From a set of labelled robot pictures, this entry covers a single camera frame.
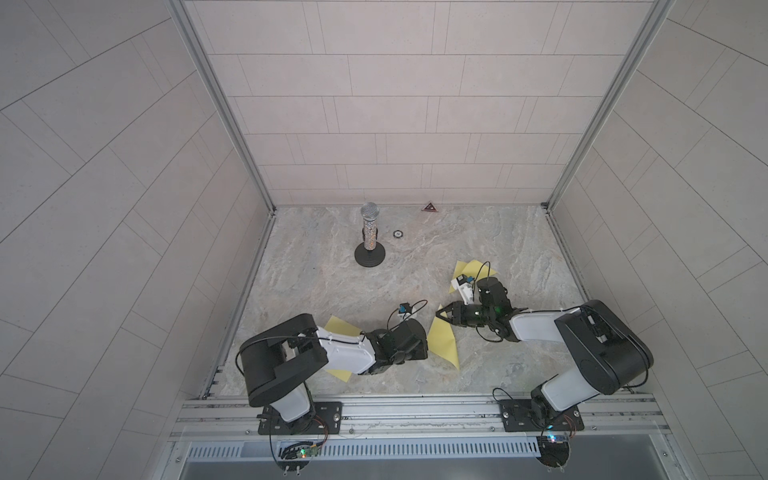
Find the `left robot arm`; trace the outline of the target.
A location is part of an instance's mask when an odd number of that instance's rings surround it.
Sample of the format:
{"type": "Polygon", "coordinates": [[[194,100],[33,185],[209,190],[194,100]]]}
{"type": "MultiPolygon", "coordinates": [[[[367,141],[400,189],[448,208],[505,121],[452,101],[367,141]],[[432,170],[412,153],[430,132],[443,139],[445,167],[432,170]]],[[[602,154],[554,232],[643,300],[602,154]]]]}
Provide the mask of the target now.
{"type": "Polygon", "coordinates": [[[268,408],[294,426],[310,422],[316,412],[306,381],[318,371],[378,375],[427,357],[427,333],[415,319],[350,336],[319,327],[303,313],[246,340],[235,365],[249,405],[268,408]]]}

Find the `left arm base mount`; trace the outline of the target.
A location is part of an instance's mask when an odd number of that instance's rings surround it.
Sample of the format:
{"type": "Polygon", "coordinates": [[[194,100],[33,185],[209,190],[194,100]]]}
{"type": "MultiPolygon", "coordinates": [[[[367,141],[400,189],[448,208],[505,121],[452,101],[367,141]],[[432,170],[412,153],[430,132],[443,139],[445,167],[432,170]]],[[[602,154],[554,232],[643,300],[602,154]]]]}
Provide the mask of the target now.
{"type": "Polygon", "coordinates": [[[339,401],[321,401],[311,404],[304,415],[286,422],[272,405],[265,406],[258,416],[258,434],[271,435],[335,435],[340,432],[344,404],[339,401]]]}

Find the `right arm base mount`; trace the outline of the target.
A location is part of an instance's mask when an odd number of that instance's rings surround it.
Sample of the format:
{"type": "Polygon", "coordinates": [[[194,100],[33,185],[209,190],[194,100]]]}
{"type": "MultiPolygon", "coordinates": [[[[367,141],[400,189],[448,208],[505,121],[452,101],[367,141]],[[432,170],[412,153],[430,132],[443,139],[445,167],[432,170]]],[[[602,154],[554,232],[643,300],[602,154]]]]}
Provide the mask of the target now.
{"type": "Polygon", "coordinates": [[[565,411],[554,411],[531,399],[501,399],[497,401],[506,432],[562,431],[579,432],[585,429],[577,406],[565,411]]]}

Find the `yellow square paper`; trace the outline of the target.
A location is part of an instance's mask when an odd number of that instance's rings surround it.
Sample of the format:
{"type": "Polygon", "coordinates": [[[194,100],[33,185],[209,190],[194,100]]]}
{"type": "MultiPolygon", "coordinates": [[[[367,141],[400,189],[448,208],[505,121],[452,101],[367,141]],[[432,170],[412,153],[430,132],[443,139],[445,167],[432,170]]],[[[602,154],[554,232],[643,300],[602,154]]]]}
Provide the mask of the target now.
{"type": "Polygon", "coordinates": [[[456,279],[460,275],[464,275],[466,277],[469,277],[470,278],[470,280],[469,280],[470,286],[474,287],[474,282],[475,282],[475,280],[477,278],[482,279],[482,278],[486,278],[488,276],[494,276],[496,274],[497,274],[497,271],[492,269],[489,266],[488,262],[483,263],[483,262],[480,262],[478,260],[472,260],[470,262],[458,261],[456,263],[456,266],[455,266],[455,269],[454,269],[454,272],[453,272],[453,275],[452,275],[451,286],[450,286],[449,292],[453,293],[454,291],[456,291],[458,289],[458,287],[457,287],[458,283],[456,282],[456,279]]]}

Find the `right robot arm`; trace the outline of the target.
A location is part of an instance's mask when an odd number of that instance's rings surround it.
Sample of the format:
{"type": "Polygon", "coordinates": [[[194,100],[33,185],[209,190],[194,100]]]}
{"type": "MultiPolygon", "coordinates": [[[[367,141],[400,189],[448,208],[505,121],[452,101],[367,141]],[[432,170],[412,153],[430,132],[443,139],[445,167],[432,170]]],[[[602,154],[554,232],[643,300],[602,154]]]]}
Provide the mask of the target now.
{"type": "Polygon", "coordinates": [[[531,409],[539,424],[599,394],[630,388],[632,380],[650,373],[654,364],[650,349],[603,302],[590,300],[558,310],[515,308],[497,278],[475,284],[477,303],[452,302],[436,317],[475,330],[486,327],[502,341],[562,343],[573,359],[572,368],[531,392],[531,409]]]}

